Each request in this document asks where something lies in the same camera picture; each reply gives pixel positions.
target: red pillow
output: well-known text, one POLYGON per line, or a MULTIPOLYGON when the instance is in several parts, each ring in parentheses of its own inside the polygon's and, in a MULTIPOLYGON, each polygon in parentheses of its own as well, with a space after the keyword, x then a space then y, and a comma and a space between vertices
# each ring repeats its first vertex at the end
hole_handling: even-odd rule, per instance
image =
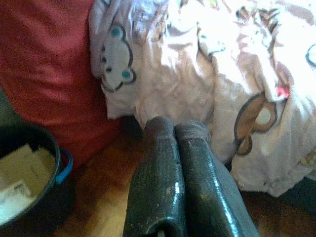
POLYGON ((75 167, 120 132, 90 72, 93 0, 1 0, 0 86, 15 110, 50 130, 75 167))

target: white blanket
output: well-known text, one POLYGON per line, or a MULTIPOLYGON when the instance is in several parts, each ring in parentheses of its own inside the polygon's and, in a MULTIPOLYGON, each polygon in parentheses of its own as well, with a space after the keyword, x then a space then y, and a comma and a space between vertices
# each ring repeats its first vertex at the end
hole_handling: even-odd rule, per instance
POLYGON ((108 117, 203 122, 242 190, 279 196, 316 163, 312 1, 96 0, 108 117))

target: cartoon bear face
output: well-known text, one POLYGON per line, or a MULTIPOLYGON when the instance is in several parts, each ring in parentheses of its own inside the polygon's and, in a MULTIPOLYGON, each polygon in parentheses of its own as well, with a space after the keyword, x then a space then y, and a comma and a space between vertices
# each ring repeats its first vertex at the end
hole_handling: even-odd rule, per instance
POLYGON ((234 128, 237 154, 246 155, 252 150, 251 134, 267 132, 277 121, 276 104, 268 102, 264 93, 250 98, 241 108, 234 128))
POLYGON ((136 74, 130 68, 133 61, 132 51, 125 37, 124 28, 113 24, 101 49, 102 87, 106 91, 115 92, 123 84, 136 80, 136 74))

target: wooden floor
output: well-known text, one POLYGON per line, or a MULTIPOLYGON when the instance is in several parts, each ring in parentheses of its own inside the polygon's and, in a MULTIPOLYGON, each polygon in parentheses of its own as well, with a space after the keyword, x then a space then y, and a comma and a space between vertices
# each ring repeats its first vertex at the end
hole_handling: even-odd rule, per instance
MULTIPOLYGON (((121 237, 132 174, 142 159, 142 142, 121 135, 74 175, 77 204, 52 237, 121 237)), ((261 194, 243 194, 262 237, 316 237, 316 218, 261 194)))

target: blue handle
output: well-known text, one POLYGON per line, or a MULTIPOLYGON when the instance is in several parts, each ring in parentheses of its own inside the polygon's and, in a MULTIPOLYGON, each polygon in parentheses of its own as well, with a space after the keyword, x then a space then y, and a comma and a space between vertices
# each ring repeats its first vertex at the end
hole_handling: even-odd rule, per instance
POLYGON ((74 167, 74 158, 73 158, 73 156, 69 152, 67 152, 66 150, 64 150, 62 148, 60 149, 60 153, 61 153, 61 155, 65 155, 67 157, 68 164, 64 168, 64 170, 61 171, 57 175, 57 177, 56 177, 56 183, 57 184, 61 184, 64 181, 64 179, 70 174, 70 172, 72 171, 72 169, 74 167))

